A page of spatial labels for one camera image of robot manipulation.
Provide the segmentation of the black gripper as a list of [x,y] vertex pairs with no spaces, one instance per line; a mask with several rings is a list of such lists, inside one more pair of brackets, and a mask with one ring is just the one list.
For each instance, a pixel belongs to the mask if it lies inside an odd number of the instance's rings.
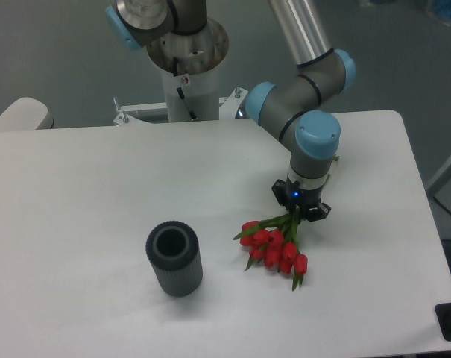
[[320,221],[325,219],[331,211],[329,205],[321,202],[322,186],[317,189],[302,189],[298,181],[276,180],[271,190],[277,203],[288,213],[299,209],[301,220]]

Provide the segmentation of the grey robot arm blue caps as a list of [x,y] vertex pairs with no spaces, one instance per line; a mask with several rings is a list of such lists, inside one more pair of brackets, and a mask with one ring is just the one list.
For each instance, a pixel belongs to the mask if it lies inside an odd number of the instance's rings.
[[[277,202],[314,222],[330,211],[321,193],[341,135],[338,120],[320,106],[352,84],[356,65],[347,52],[329,44],[312,1],[272,1],[270,6],[298,73],[284,87],[256,85],[242,106],[290,151],[287,178],[272,188]],[[209,16],[205,1],[115,1],[105,13],[123,44],[146,50],[159,69],[170,122],[218,119],[218,67],[227,56],[229,37]]]

